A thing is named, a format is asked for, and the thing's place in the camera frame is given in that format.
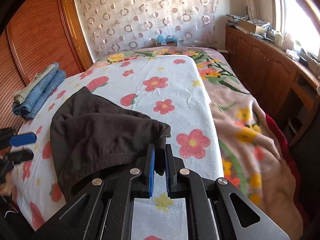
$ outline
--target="bed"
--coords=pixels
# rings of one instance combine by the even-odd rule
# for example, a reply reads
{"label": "bed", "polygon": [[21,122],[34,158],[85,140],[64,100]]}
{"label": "bed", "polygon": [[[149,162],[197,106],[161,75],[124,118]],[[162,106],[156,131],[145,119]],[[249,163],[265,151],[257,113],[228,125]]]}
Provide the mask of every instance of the bed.
{"label": "bed", "polygon": [[[51,158],[55,111],[87,86],[114,103],[171,125],[173,154],[202,177],[226,177],[291,239],[303,232],[298,173],[273,120],[243,87],[224,57],[206,48],[159,47],[116,53],[67,78],[19,133],[32,131],[32,161],[12,171],[13,200],[34,229],[65,204]],[[197,150],[190,152],[190,147]],[[132,239],[187,239],[185,203],[166,197],[155,177],[150,200],[134,204]]]}

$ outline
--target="beige folded garment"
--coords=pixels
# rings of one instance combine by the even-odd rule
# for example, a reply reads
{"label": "beige folded garment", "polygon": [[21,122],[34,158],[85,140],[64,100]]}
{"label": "beige folded garment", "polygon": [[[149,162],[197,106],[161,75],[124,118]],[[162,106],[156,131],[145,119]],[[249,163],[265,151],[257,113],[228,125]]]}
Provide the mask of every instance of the beige folded garment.
{"label": "beige folded garment", "polygon": [[19,104],[22,104],[26,100],[31,90],[56,66],[59,67],[59,64],[56,62],[52,63],[45,67],[44,70],[42,70],[40,73],[37,73],[33,80],[24,89],[19,90],[13,94],[13,100]]}

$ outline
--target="pink floral blanket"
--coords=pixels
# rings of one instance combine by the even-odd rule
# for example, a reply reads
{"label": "pink floral blanket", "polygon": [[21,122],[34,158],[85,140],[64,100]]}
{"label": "pink floral blanket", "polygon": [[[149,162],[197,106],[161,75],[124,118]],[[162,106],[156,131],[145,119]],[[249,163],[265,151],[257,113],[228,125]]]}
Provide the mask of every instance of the pink floral blanket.
{"label": "pink floral blanket", "polygon": [[161,55],[187,55],[195,61],[211,100],[224,176],[291,240],[299,239],[303,233],[302,210],[298,210],[295,195],[299,176],[286,141],[220,53],[205,48],[159,47],[113,54],[100,59],[90,69]]}

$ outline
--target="cardboard box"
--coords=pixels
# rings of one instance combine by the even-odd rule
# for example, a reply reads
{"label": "cardboard box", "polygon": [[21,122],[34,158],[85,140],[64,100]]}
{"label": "cardboard box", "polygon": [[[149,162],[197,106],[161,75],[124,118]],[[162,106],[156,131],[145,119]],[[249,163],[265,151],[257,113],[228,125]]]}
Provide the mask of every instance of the cardboard box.
{"label": "cardboard box", "polygon": [[249,23],[247,21],[244,20],[240,20],[240,24],[239,26],[241,28],[244,28],[246,31],[250,32],[250,33],[255,33],[255,34],[259,34],[261,35],[262,33],[266,33],[267,29],[266,28],[261,28],[257,25],[254,25],[252,23]]}

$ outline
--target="stack of folded clothes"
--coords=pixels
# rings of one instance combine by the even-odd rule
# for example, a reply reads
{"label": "stack of folded clothes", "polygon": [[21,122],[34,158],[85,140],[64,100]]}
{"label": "stack of folded clothes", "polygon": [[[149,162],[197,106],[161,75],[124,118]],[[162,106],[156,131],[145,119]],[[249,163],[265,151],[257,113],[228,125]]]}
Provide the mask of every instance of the stack of folded clothes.
{"label": "stack of folded clothes", "polygon": [[33,119],[51,93],[65,80],[59,64],[48,65],[23,89],[13,95],[12,112],[24,119]]}

